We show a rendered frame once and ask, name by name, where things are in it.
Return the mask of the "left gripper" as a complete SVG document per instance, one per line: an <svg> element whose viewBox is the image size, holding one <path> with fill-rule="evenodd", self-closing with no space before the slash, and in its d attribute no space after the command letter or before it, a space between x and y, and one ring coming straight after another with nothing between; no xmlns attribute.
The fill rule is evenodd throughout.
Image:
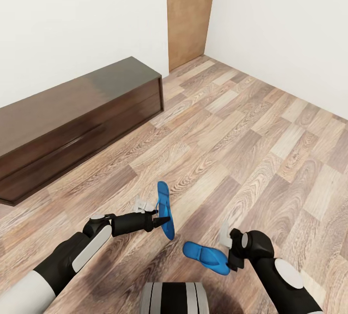
<svg viewBox="0 0 348 314"><path fill-rule="evenodd" d="M151 232L166 222L171 220L171 217L160 217L152 219L152 215L156 214L156 210L145 213L128 213L125 214L127 218L127 233L135 232L144 229L146 232Z"/></svg>

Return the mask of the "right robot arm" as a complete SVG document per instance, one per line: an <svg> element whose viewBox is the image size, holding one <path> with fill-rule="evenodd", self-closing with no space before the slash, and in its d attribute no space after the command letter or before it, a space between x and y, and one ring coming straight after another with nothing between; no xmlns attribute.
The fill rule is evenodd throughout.
<svg viewBox="0 0 348 314"><path fill-rule="evenodd" d="M270 238L261 231L233 229L228 238L229 222L222 221L219 243L227 246L226 265L237 272L249 259L279 314L325 314L303 285L298 271L286 260L274 258Z"/></svg>

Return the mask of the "sandal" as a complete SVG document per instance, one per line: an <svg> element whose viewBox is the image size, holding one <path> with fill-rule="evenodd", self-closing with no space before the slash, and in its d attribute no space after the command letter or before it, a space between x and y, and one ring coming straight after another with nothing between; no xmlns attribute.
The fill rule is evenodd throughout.
<svg viewBox="0 0 348 314"><path fill-rule="evenodd" d="M157 206L159 204L159 210L157 211ZM161 228L169 240L175 238L174 223L170 211L169 203L169 189L164 181L158 182L158 202L156 204L156 211L159 212L160 217L171 217L171 220L161 225Z"/></svg>
<svg viewBox="0 0 348 314"><path fill-rule="evenodd" d="M216 248L204 247L188 241L183 246L183 253L186 257L197 260L201 264L221 275L228 275L230 268L226 265L226 255Z"/></svg>

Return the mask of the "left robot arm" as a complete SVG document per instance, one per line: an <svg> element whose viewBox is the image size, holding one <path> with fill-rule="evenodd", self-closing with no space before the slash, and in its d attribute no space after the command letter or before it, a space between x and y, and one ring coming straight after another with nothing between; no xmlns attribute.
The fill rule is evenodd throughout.
<svg viewBox="0 0 348 314"><path fill-rule="evenodd" d="M83 232L60 243L53 253L0 297L0 314L43 314L70 280L112 237L144 229L151 232L171 217L152 219L154 205L137 199L133 213L96 215Z"/></svg>

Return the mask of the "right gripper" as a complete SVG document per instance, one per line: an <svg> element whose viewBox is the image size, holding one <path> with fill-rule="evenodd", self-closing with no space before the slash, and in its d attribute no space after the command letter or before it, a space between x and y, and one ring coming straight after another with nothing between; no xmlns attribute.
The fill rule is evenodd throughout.
<svg viewBox="0 0 348 314"><path fill-rule="evenodd" d="M237 242L240 235L242 235L242 233L236 229L231 231L230 237L232 239L232 248L229 249L228 262L226 262L226 265L235 272L237 272L238 268L243 269L245 263L245 257L240 254L237 248Z"/></svg>

